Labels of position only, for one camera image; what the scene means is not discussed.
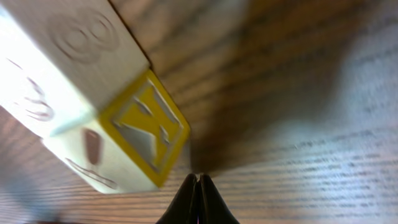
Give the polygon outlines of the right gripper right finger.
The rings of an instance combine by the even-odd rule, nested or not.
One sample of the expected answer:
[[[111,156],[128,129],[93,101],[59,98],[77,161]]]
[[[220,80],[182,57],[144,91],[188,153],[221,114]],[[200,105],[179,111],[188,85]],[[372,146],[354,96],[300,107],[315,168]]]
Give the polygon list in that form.
[[[199,224],[239,224],[209,175],[200,176],[199,187]]]

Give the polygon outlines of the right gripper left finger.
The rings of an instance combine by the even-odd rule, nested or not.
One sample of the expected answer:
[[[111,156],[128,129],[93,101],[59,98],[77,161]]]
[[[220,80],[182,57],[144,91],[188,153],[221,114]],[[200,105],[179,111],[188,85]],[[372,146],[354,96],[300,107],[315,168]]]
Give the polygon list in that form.
[[[197,177],[188,174],[165,213],[156,224],[197,224]]]

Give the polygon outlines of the white block red mark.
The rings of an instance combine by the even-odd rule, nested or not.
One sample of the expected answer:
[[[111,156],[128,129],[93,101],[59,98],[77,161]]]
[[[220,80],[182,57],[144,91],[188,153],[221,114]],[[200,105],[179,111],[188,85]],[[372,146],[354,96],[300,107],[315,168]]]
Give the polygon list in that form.
[[[190,126],[147,70],[99,115],[43,145],[102,194],[158,190],[190,139]]]

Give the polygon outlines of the white block red M side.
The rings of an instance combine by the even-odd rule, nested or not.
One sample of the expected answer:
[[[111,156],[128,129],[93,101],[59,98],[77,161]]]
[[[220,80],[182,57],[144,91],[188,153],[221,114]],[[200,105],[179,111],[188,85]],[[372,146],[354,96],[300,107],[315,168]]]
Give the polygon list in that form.
[[[109,1],[1,2],[1,105],[40,137],[94,118],[148,68]]]

